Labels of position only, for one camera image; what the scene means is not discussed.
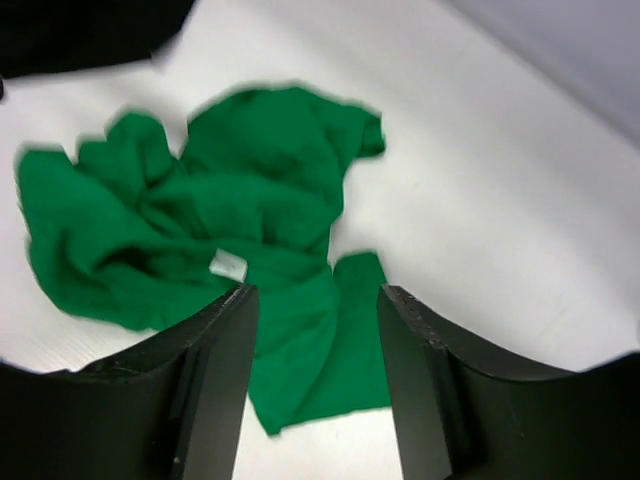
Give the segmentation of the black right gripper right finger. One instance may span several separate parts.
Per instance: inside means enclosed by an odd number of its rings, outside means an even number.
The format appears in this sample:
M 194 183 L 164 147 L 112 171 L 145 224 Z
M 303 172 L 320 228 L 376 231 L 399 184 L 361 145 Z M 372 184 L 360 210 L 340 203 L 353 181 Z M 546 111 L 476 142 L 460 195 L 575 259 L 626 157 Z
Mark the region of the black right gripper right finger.
M 639 356 L 574 373 L 506 350 L 385 285 L 377 303 L 407 479 L 635 479 Z

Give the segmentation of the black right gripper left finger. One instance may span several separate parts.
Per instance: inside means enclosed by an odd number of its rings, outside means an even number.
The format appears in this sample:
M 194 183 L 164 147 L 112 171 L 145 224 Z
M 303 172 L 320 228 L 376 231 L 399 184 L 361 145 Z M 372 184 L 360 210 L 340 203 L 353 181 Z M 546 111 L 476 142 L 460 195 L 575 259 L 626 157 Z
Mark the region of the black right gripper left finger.
M 230 478 L 258 317 L 257 290 L 240 286 L 76 372 L 3 363 L 2 477 Z

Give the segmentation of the green t shirt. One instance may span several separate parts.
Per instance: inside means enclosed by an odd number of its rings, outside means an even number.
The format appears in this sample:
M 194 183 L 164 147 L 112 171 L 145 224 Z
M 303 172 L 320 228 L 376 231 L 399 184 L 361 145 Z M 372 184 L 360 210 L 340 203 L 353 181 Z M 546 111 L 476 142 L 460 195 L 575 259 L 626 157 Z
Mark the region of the green t shirt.
M 136 111 L 74 157 L 31 146 L 16 180 L 29 261 L 67 314 L 162 331 L 257 287 L 249 395 L 264 430 L 386 408 L 372 251 L 330 261 L 350 165 L 385 150 L 380 115 L 299 86 L 237 91 L 174 155 Z

